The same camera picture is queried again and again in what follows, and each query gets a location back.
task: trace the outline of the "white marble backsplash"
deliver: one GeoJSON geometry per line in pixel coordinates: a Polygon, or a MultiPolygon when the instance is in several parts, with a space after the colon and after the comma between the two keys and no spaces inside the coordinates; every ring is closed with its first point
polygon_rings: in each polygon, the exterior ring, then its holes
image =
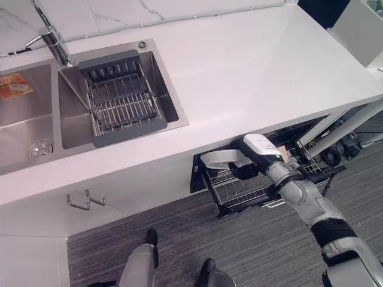
{"type": "MultiPolygon", "coordinates": [[[[284,0],[39,0],[65,41],[193,16],[278,5],[284,0]]],[[[30,0],[2,0],[0,54],[23,49],[43,26],[30,0]]]]}

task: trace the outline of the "sink drain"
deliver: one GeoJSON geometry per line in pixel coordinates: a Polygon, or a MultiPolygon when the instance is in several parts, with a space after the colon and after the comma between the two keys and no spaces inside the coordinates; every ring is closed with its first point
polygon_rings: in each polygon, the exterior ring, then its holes
{"type": "Polygon", "coordinates": [[[46,154],[51,154],[53,152],[53,142],[44,139],[31,145],[28,149],[28,159],[31,160],[36,157],[41,157],[46,154]]]}

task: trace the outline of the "stainless steel sink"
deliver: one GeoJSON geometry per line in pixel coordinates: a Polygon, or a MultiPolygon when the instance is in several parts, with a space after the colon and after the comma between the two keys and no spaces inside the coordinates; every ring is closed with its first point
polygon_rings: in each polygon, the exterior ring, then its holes
{"type": "MultiPolygon", "coordinates": [[[[139,42],[132,42],[71,57],[78,63],[138,50],[142,68],[168,122],[168,127],[158,132],[188,125],[154,41],[144,41],[144,48],[139,48],[139,42]]],[[[20,74],[34,91],[0,98],[0,175],[96,149],[92,144],[89,114],[61,74],[84,97],[84,79],[76,66],[62,68],[52,59],[4,71],[1,75],[14,73],[20,74]]]]}
{"type": "MultiPolygon", "coordinates": [[[[153,90],[157,103],[168,123],[178,121],[179,116],[172,102],[152,51],[140,53],[141,65],[153,90]]],[[[86,102],[84,78],[77,67],[61,70],[66,79],[76,89],[83,102],[86,102]]],[[[77,99],[75,93],[59,73],[60,122],[62,145],[64,149],[92,142],[92,123],[87,109],[77,99]]]]}
{"type": "Polygon", "coordinates": [[[33,92],[1,97],[0,166],[9,166],[53,151],[50,65],[18,73],[33,92]]]}

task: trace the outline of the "gray carpet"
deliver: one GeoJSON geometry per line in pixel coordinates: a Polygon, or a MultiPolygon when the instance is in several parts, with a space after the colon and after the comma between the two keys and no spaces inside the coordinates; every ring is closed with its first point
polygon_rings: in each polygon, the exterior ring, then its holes
{"type": "MultiPolygon", "coordinates": [[[[383,260],[383,142],[362,150],[346,166],[334,178],[328,195],[383,260]]],[[[209,257],[238,287],[322,286],[326,265],[319,246],[292,209],[252,207],[215,219],[207,193],[71,236],[71,286],[118,280],[129,254],[149,228],[159,232],[156,287],[193,286],[209,257]]]]}

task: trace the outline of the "faucet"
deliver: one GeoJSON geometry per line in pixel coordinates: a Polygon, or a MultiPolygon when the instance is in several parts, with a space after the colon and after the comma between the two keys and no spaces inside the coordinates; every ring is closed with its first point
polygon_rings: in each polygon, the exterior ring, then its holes
{"type": "Polygon", "coordinates": [[[66,50],[66,47],[64,43],[62,42],[62,37],[60,36],[60,33],[51,25],[49,22],[47,16],[44,14],[44,12],[41,9],[40,4],[37,2],[37,0],[31,0],[32,4],[34,5],[37,13],[41,17],[42,21],[45,24],[45,27],[42,27],[38,30],[39,35],[30,40],[25,44],[26,47],[29,47],[33,43],[37,42],[40,39],[43,39],[44,42],[47,44],[49,50],[53,54],[54,58],[63,66],[72,67],[72,61],[71,58],[66,50]]]}

